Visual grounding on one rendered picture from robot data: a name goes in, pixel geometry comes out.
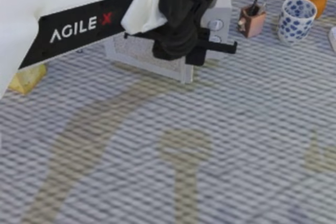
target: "gray woven tablecloth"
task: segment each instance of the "gray woven tablecloth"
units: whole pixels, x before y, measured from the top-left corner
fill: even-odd
[[[335,224],[336,2],[292,48],[275,32],[282,0],[260,36],[236,31],[250,3],[233,1],[237,54],[191,85],[111,65],[94,45],[52,61],[31,94],[8,91],[0,223]],[[197,190],[178,188],[192,185],[183,172]]]

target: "logo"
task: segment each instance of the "logo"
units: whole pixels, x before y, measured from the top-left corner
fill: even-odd
[[[78,34],[83,34],[91,30],[95,30],[98,26],[98,21],[102,26],[107,24],[111,24],[112,12],[103,14],[102,19],[98,19],[97,16],[93,16],[89,18],[88,21],[81,20],[79,22],[75,22],[74,24],[69,24],[64,26],[61,30],[55,29],[52,34],[50,43],[54,43],[56,41],[62,41],[63,39],[70,38],[71,36],[75,36]]]

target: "white object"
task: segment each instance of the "white object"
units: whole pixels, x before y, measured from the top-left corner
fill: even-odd
[[[231,0],[217,0],[213,8],[207,10],[202,18],[202,27],[211,31],[210,40],[226,42],[230,27],[232,5]],[[104,40],[106,54],[112,62],[122,62],[147,70],[182,83],[193,81],[193,66],[185,64],[185,58],[174,61],[164,61],[154,58],[152,54],[153,41],[129,37],[122,34]],[[208,51],[207,59],[220,59],[224,53]]]
[[[42,16],[98,1],[101,0],[0,0],[0,98],[33,44],[38,34],[38,21]],[[139,12],[141,4],[151,6],[152,1],[136,0],[132,9]],[[143,12],[144,16],[137,19],[136,28],[126,18],[124,24],[127,25],[127,30],[135,31],[138,27],[144,29],[148,24],[148,28],[155,28],[155,25],[162,24],[163,20],[154,15],[155,8],[150,10]],[[128,12],[128,18],[134,15],[139,13]]]
[[[278,24],[279,39],[287,46],[304,40],[317,14],[316,5],[309,0],[286,0]]]
[[[332,27],[329,32],[329,41],[334,52],[336,52],[336,26]]]

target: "checkered tablecloth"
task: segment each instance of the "checkered tablecloth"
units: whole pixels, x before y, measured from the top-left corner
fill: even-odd
[[[282,0],[260,36],[236,31],[250,3],[233,1],[237,54],[193,84],[111,64],[97,44],[52,61],[31,94],[8,91],[0,223],[335,224],[336,3],[292,48],[276,36]]]

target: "copper pen holder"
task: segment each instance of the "copper pen holder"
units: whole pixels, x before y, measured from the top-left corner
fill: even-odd
[[[248,10],[250,8],[251,6],[246,6],[241,9],[240,18],[238,21],[238,29],[246,38],[250,38],[260,34],[263,30],[262,28],[264,27],[264,22],[266,18],[265,11],[255,16],[249,16]]]

